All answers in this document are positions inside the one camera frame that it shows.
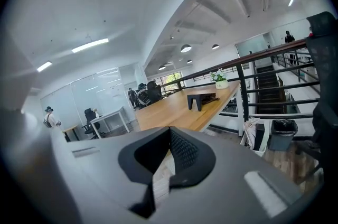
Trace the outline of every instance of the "white shirt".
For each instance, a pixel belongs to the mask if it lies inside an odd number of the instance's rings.
[[[52,128],[54,128],[58,121],[55,119],[53,114],[46,114],[44,116],[44,119],[47,120],[47,117],[48,117],[48,122],[51,124]]]

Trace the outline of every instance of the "staircase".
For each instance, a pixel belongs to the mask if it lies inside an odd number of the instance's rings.
[[[266,66],[257,69],[257,73],[263,73],[268,71],[273,71],[273,66]],[[270,87],[278,87],[279,83],[275,73],[272,73],[268,76],[258,77],[258,88],[270,88]],[[268,90],[259,92],[258,102],[259,103],[270,103],[270,102],[283,102],[284,90]],[[257,110],[258,114],[283,114],[284,108],[283,106],[258,106]]]

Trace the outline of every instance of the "white pot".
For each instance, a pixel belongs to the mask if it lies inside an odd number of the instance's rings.
[[[227,80],[222,80],[222,81],[216,81],[216,89],[225,89],[229,86]]]

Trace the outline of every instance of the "potted plant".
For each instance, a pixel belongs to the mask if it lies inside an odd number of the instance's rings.
[[[211,81],[216,82],[216,89],[225,89],[229,86],[226,73],[222,72],[222,68],[218,69],[216,73],[210,72]]]

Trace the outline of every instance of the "wooden handrail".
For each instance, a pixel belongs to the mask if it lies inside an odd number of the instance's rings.
[[[185,76],[183,78],[176,79],[175,81],[166,83],[164,86],[175,84],[175,83],[178,83],[178,82],[181,82],[181,81],[184,81],[184,80],[188,80],[188,79],[191,79],[191,78],[196,78],[196,77],[202,76],[204,74],[207,74],[209,72],[218,70],[220,68],[226,69],[226,68],[229,68],[229,67],[237,66],[239,64],[244,64],[244,63],[247,63],[247,62],[250,62],[250,61],[267,58],[267,57],[270,57],[272,55],[277,55],[277,54],[280,54],[280,53],[283,53],[283,52],[286,52],[286,51],[292,51],[292,50],[301,49],[301,48],[304,48],[304,47],[306,47],[305,39],[297,40],[297,41],[287,43],[287,44],[281,44],[281,45],[275,46],[275,47],[270,48],[270,49],[265,49],[265,50],[262,50],[262,51],[259,51],[259,52],[253,53],[253,54],[249,54],[249,55],[240,57],[238,59],[234,59],[234,60],[231,60],[231,61],[228,61],[228,62],[225,62],[225,63],[221,63],[217,66],[207,68],[205,70],[196,72],[194,74],[189,74],[188,76]]]

